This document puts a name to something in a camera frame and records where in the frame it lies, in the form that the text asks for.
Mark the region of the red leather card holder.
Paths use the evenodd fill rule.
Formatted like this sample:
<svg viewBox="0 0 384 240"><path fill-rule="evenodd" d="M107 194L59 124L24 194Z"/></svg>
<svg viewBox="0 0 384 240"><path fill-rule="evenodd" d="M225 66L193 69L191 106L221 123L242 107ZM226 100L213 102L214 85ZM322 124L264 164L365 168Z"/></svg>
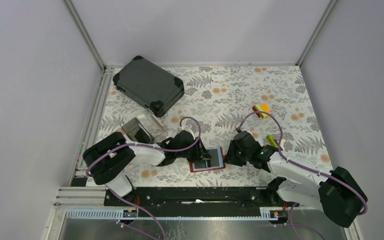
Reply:
<svg viewBox="0 0 384 240"><path fill-rule="evenodd" d="M194 169L193 163L189 164L189 170L191 173L198 173L198 172L206 172L206 171L213 171L213 170L221 170L226 168L226 164L224 163L224 157L223 149L222 147L212 147L209 148L208 153L210 154L211 158L207 161L207 168L206 169Z"/></svg>

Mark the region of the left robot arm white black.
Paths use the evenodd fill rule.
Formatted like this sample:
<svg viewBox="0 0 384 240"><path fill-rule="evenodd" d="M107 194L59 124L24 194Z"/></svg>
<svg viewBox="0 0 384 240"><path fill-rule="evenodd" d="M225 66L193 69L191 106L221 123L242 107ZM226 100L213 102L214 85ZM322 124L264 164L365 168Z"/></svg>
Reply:
<svg viewBox="0 0 384 240"><path fill-rule="evenodd" d="M86 149L82 158L87 165L87 176L97 185L115 192L116 199L128 206L135 200L133 184L124 173L129 164L165 167L180 158L195 163L210 160L212 156L200 137L182 130L174 137L154 144L132 141L121 132L114 132Z"/></svg>

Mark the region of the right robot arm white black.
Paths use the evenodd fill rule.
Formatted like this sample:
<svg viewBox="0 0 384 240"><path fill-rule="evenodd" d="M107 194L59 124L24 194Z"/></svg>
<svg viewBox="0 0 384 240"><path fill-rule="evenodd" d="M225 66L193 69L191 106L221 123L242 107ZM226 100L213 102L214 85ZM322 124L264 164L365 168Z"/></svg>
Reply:
<svg viewBox="0 0 384 240"><path fill-rule="evenodd" d="M304 204L343 228L367 210L368 197L347 169L313 169L300 160L287 159L274 146L260 145L247 131L239 132L230 141L224 160L240 167L251 164L275 174L266 193L273 206L283 202Z"/></svg>

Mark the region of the clear acrylic card organizer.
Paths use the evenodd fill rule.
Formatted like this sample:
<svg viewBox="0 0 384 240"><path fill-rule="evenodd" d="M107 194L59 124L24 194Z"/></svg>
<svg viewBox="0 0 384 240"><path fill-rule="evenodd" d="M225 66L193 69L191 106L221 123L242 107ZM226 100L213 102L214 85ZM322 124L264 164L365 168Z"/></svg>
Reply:
<svg viewBox="0 0 384 240"><path fill-rule="evenodd" d="M124 124L121 129L131 141L143 144L156 144L168 137L167 126L148 108Z"/></svg>

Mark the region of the orange green sticky note block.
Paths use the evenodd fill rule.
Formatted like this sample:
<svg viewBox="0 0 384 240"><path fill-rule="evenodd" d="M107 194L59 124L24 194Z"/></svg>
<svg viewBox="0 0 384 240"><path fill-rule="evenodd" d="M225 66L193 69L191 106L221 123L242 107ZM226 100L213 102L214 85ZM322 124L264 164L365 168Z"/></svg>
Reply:
<svg viewBox="0 0 384 240"><path fill-rule="evenodd" d="M269 106L267 103L256 104L252 107L255 114L262 120L269 118Z"/></svg>

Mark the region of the dark grey hard case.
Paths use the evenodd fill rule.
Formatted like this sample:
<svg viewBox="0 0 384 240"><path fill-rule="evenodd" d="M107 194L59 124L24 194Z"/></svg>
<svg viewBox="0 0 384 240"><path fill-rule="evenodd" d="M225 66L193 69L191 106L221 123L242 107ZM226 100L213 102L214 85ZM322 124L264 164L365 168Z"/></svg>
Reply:
<svg viewBox="0 0 384 240"><path fill-rule="evenodd" d="M117 72L112 82L117 90L157 117L165 115L185 94L182 79L141 55Z"/></svg>

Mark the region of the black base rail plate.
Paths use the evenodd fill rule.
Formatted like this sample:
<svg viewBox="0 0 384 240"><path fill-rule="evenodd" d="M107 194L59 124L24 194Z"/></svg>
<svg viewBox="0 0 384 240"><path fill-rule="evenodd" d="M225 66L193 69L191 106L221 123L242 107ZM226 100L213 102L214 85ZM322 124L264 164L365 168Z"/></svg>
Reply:
<svg viewBox="0 0 384 240"><path fill-rule="evenodd" d="M262 210L282 213L293 205L266 187L137 187L121 198L105 192L106 207L128 202L160 218L261 217Z"/></svg>

